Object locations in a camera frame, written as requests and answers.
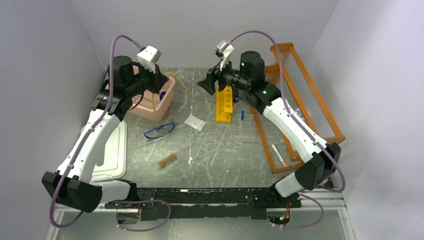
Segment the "blue safety glasses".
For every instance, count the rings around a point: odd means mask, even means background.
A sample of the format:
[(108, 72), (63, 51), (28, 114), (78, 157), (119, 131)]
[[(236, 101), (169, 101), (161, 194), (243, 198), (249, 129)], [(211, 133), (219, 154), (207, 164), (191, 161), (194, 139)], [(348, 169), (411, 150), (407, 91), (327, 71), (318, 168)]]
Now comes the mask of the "blue safety glasses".
[(143, 133), (144, 137), (148, 140), (155, 140), (169, 135), (176, 127), (174, 121), (171, 121), (166, 124), (161, 124), (160, 126), (154, 127)]

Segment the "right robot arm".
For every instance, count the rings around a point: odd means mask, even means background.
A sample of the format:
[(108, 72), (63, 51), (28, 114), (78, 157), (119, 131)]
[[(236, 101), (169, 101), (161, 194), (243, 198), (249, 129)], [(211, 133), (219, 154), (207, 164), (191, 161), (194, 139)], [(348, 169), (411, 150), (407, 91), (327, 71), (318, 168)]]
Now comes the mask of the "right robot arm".
[(198, 86), (210, 95), (223, 91), (225, 87), (244, 92), (249, 105), (270, 120), (288, 138), (300, 155), (303, 165), (273, 184), (270, 202), (282, 207), (289, 196), (303, 190), (313, 190), (335, 171), (341, 148), (334, 142), (329, 144), (315, 133), (295, 113), (283, 92), (266, 81), (265, 62), (256, 51), (245, 51), (240, 56), (240, 68), (232, 68), (230, 55), (216, 50), (220, 63), (210, 68), (206, 78)]

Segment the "brown test tube brush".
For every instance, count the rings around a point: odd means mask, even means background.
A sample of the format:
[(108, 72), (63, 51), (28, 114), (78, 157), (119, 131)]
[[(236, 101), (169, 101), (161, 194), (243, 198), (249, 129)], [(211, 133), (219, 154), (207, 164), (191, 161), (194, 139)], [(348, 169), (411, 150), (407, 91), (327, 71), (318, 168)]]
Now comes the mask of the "brown test tube brush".
[(166, 167), (168, 164), (172, 163), (173, 161), (175, 161), (178, 156), (180, 154), (182, 154), (184, 151), (189, 150), (191, 148), (191, 146), (185, 147), (177, 152), (173, 152), (170, 153), (168, 156), (164, 157), (163, 159), (161, 159), (160, 161), (157, 162), (157, 165), (160, 169), (163, 169), (164, 167)]

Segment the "tan rubber tubing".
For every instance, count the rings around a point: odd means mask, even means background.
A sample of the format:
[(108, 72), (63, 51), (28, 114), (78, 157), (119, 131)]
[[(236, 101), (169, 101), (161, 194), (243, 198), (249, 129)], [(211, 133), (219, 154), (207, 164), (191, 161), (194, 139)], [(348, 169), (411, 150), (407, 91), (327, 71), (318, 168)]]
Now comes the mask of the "tan rubber tubing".
[[(190, 93), (190, 94), (193, 93), (193, 91), (186, 86), (186, 84), (183, 82), (183, 80), (175, 72), (169, 71), (169, 72), (166, 72), (165, 75), (168, 76), (168, 77), (170, 77), (170, 76), (175, 77), (188, 93)], [(152, 103), (153, 112), (155, 114), (155, 118), (156, 118), (156, 120), (158, 120), (160, 122), (161, 118), (158, 114), (157, 107), (155, 105), (155, 94), (154, 93), (152, 94), (151, 103)]]

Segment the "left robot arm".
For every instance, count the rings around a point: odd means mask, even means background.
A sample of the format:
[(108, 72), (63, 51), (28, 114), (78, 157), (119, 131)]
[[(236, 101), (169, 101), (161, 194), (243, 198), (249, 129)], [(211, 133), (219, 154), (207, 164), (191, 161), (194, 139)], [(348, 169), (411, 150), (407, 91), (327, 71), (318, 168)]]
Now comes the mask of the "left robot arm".
[(155, 59), (128, 56), (113, 58), (105, 81), (91, 106), (88, 122), (75, 146), (55, 172), (47, 171), (42, 184), (52, 198), (51, 206), (64, 205), (91, 213), (101, 203), (119, 201), (132, 208), (139, 200), (137, 185), (124, 179), (93, 182), (96, 165), (105, 158), (106, 143), (133, 105), (133, 97), (146, 90), (158, 94), (169, 80)]

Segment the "blue base graduated cylinder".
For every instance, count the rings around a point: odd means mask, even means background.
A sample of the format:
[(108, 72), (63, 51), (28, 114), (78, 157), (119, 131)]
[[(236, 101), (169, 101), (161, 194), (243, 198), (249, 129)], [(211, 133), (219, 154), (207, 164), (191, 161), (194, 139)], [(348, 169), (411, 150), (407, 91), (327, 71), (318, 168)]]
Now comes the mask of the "blue base graduated cylinder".
[(162, 91), (162, 92), (160, 92), (160, 94), (159, 94), (159, 100), (160, 101), (162, 101), (163, 100), (163, 98), (165, 97), (165, 95), (166, 95), (166, 91)]

